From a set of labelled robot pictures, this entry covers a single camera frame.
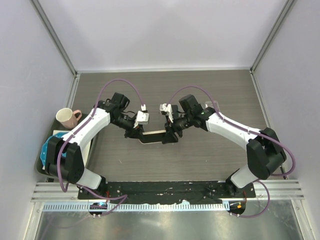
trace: mug handle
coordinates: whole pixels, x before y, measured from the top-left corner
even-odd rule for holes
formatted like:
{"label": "mug handle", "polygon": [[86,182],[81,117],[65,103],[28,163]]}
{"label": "mug handle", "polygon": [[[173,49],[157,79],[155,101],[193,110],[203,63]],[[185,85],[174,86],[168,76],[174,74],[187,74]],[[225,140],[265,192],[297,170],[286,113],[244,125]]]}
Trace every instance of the mug handle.
{"label": "mug handle", "polygon": [[80,114],[80,115],[76,118],[76,120],[79,121],[80,118],[82,117],[82,112],[81,112],[81,110],[75,110],[75,111],[73,111],[73,115],[76,116],[76,114]]}

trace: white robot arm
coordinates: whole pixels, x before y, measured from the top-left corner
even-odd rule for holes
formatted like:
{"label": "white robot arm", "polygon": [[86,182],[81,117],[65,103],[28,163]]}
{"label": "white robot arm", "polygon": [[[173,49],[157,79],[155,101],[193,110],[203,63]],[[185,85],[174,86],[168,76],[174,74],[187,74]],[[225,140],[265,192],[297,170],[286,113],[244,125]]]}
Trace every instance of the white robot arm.
{"label": "white robot arm", "polygon": [[[241,192],[248,184],[257,179],[266,180],[281,164],[286,160],[286,154],[282,147],[252,132],[261,133],[272,139],[278,137],[271,128],[264,130],[252,128],[238,123],[221,112],[216,113],[215,109],[207,107],[205,109],[197,102],[196,98],[189,94],[179,100],[183,108],[184,115],[179,116],[178,106],[170,104],[160,105],[160,111],[166,116],[166,142],[177,142],[182,137],[182,131],[192,126],[205,131],[219,134],[230,141],[236,143],[247,152],[247,164],[234,172],[226,182],[229,183],[230,194]],[[231,122],[239,128],[228,124]]]}
{"label": "white robot arm", "polygon": [[52,137],[48,141],[45,171],[51,176],[58,176],[58,153],[63,143],[71,138],[64,149],[66,157],[61,157],[62,179],[104,194],[106,179],[85,167],[82,152],[93,137],[110,123],[125,129],[125,136],[134,138],[140,134],[140,128],[143,129],[142,125],[149,122],[149,114],[146,106],[143,105],[141,111],[138,111],[134,117],[129,117],[123,113],[129,103],[130,100],[123,94],[115,93],[112,99],[99,101],[97,108],[93,108],[90,114],[73,130],[61,138]]}

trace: white cup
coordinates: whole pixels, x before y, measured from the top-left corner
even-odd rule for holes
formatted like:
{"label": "white cup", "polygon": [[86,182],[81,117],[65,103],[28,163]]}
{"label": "white cup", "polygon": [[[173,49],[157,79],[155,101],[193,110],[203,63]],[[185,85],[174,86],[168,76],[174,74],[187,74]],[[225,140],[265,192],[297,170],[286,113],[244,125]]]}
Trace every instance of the white cup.
{"label": "white cup", "polygon": [[82,113],[80,110],[72,111],[68,107],[60,109],[55,115],[55,119],[59,121],[66,129],[75,128],[81,117]]}

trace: black object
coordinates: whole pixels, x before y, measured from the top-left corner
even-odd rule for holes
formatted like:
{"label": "black object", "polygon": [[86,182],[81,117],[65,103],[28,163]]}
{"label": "black object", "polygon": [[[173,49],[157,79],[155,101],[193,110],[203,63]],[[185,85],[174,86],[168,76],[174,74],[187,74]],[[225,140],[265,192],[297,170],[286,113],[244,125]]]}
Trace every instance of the black object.
{"label": "black object", "polygon": [[[279,141],[271,128],[267,127],[260,132]],[[246,145],[246,155],[250,171],[262,180],[266,180],[287,159],[282,147],[261,136],[249,140]]]}
{"label": "black object", "polygon": [[233,213],[233,214],[243,214],[246,210],[246,203],[241,202],[239,204],[239,202],[229,202],[229,213]]}
{"label": "black object", "polygon": [[[48,148],[45,161],[45,172],[51,176],[58,176],[57,158],[61,146],[64,144],[62,138],[53,136],[48,141]],[[71,184],[77,183],[84,170],[84,161],[82,159],[82,153],[80,146],[76,143],[68,143],[65,147],[66,157],[61,157],[60,170],[62,179],[68,181]]]}
{"label": "black object", "polygon": [[184,115],[179,116],[178,106],[171,105],[173,122],[170,122],[169,117],[166,117],[167,123],[164,125],[166,133],[164,134],[162,143],[177,143],[178,137],[182,138],[184,129],[192,126],[208,131],[206,120],[215,113],[211,107],[203,109],[198,103],[195,96],[188,94],[179,100],[179,103],[184,111]]}
{"label": "black object", "polygon": [[[255,198],[253,183],[243,190],[247,198]],[[107,193],[110,198],[127,194],[125,204],[178,204],[183,200],[190,204],[219,204],[220,199],[243,198],[242,192],[231,196],[227,184],[218,181],[154,181],[154,182],[108,182]],[[78,199],[99,199],[82,189]]]}

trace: metal frame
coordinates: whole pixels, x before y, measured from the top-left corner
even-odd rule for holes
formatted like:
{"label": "metal frame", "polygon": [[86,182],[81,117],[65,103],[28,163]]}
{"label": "metal frame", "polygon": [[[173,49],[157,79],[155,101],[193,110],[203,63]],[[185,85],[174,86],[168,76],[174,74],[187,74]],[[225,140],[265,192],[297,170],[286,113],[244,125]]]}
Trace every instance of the metal frame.
{"label": "metal frame", "polygon": [[[40,20],[42,21],[44,27],[46,28],[48,34],[50,35],[53,43],[57,47],[58,51],[60,52],[63,60],[67,64],[69,70],[71,71],[72,75],[74,76],[74,81],[70,88],[69,97],[67,100],[66,106],[71,108],[74,102],[74,98],[76,95],[76,90],[78,87],[80,74],[76,71],[75,67],[73,66],[67,52],[65,51],[61,41],[59,40],[53,26],[51,25],[46,13],[44,12],[39,0],[30,0],[31,4],[33,5],[35,11],[37,12]],[[287,0],[285,5],[283,6],[278,18],[276,19],[268,37],[266,38],[265,42],[263,43],[261,50],[259,51],[253,65],[251,68],[249,67],[233,67],[233,68],[158,68],[158,69],[119,69],[119,70],[107,70],[103,71],[104,73],[124,73],[124,72],[164,72],[164,71],[212,71],[212,70],[250,70],[251,78],[253,81],[253,85],[255,87],[258,100],[260,102],[260,106],[262,109],[262,113],[265,119],[267,126],[269,127],[272,125],[268,118],[267,110],[264,106],[263,96],[261,94],[259,84],[257,83],[255,70],[257,69],[260,61],[264,57],[266,51],[268,50],[269,46],[272,44],[277,32],[279,31],[281,25],[283,24],[285,18],[287,17],[288,13],[292,9],[296,0]],[[96,71],[80,71],[79,73],[95,73]],[[263,181],[269,189],[271,200],[292,200],[292,205],[299,223],[299,226],[302,231],[302,235],[304,239],[312,240],[315,239],[315,234],[313,229],[311,228],[309,217],[308,217],[308,210],[306,209],[306,201],[304,199],[304,195],[300,188],[299,182],[297,180],[267,180]],[[259,183],[254,184],[257,197],[256,198],[249,198],[248,201],[251,200],[266,200],[266,191],[262,185]],[[31,199],[31,203],[33,205],[33,210],[30,214],[28,228],[25,232],[25,240],[34,240],[36,236],[36,232],[38,226],[40,224],[40,218],[43,211],[48,211],[50,208],[54,206],[78,206],[85,204],[86,206],[90,202],[97,202],[96,200],[78,200],[78,188],[75,185],[69,186],[69,191],[67,193],[61,192],[60,186],[58,183],[37,183],[34,193]],[[130,211],[135,211],[139,207],[133,207],[129,209]],[[215,206],[204,208],[204,210],[213,210]],[[81,211],[87,211],[88,209],[84,207]],[[150,211],[152,209],[138,209],[139,211]]]}
{"label": "metal frame", "polygon": [[296,2],[296,0],[287,0],[286,3],[284,4],[278,18],[276,19],[275,23],[272,26],[272,29],[268,35],[268,37],[265,39],[261,50],[259,51],[256,59],[253,62],[253,65],[251,67],[251,71],[254,72],[261,59],[264,57],[266,51],[268,50],[270,44],[272,43],[273,39],[275,38],[277,32],[279,31],[280,27],[282,26],[285,18],[287,17],[288,13],[290,12],[290,10],[292,9],[292,7],[294,6],[294,3]]}
{"label": "metal frame", "polygon": [[[304,195],[301,191],[298,180],[265,180],[262,181],[269,190],[271,200],[303,200]],[[248,198],[252,200],[267,200],[265,188],[258,182],[254,183],[254,189],[257,197]],[[34,188],[31,198],[32,203],[49,202],[87,202],[88,200],[79,200],[76,185],[69,184],[68,192],[62,192],[58,182],[38,182]],[[223,198],[224,201],[242,201],[242,198]]]}
{"label": "metal frame", "polygon": [[42,21],[45,29],[47,30],[48,34],[50,35],[54,45],[58,49],[59,53],[61,54],[63,60],[65,61],[66,65],[68,66],[69,70],[71,71],[72,75],[76,77],[77,71],[72,64],[64,46],[62,45],[61,41],[58,38],[58,35],[56,34],[56,31],[54,30],[53,26],[51,25],[44,9],[42,8],[39,0],[30,0],[32,6],[34,7],[34,10],[38,14],[40,20]]}
{"label": "metal frame", "polygon": [[[272,201],[292,200],[298,223],[304,239],[313,240],[315,236],[310,227],[309,219],[305,211],[305,199],[300,184],[297,180],[265,180]],[[248,201],[267,200],[264,187],[254,183],[257,197],[248,198]],[[39,182],[36,184],[31,203],[34,204],[30,216],[29,225],[25,234],[25,240],[34,240],[42,212],[87,212],[90,205],[99,200],[79,200],[77,186],[70,184],[68,192],[61,191],[58,182]],[[149,204],[122,204],[118,212],[171,212],[171,211],[225,211],[229,207],[228,201],[241,201],[242,198],[223,199],[222,204],[197,204],[188,202],[173,205],[149,205]]]}

